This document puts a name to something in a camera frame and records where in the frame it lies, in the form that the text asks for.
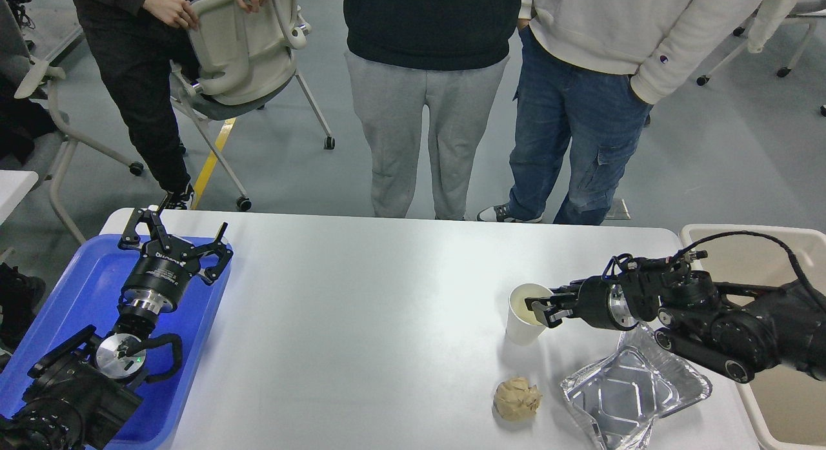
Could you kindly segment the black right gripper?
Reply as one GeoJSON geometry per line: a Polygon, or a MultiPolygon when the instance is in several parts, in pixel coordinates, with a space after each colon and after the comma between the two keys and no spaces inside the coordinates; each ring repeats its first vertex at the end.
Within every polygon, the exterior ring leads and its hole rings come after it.
{"type": "Polygon", "coordinates": [[[570,287],[563,286],[561,291],[529,285],[525,291],[525,307],[533,309],[537,321],[549,329],[560,326],[564,318],[578,318],[597,329],[630,329],[630,306],[625,292],[620,285],[601,276],[573,280],[570,287]],[[546,306],[533,308],[534,302],[546,306]]]}

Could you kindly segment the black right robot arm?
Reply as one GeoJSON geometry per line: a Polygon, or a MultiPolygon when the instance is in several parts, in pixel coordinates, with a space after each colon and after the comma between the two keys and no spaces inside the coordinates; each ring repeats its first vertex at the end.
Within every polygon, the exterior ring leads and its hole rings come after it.
{"type": "Polygon", "coordinates": [[[659,320],[653,335],[659,347],[740,384],[777,365],[824,380],[824,295],[793,250],[775,236],[769,240],[787,253],[796,276],[779,287],[715,282],[690,267],[708,256],[693,242],[670,257],[619,254],[601,274],[519,305],[549,329],[564,318],[614,331],[659,320]]]}

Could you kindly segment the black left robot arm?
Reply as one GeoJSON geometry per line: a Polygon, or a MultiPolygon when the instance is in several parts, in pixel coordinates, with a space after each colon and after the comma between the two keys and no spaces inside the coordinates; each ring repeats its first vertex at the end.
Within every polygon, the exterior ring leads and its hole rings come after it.
{"type": "Polygon", "coordinates": [[[235,252],[136,209],[79,248],[2,373],[3,449],[152,449],[183,410],[235,252]]]}

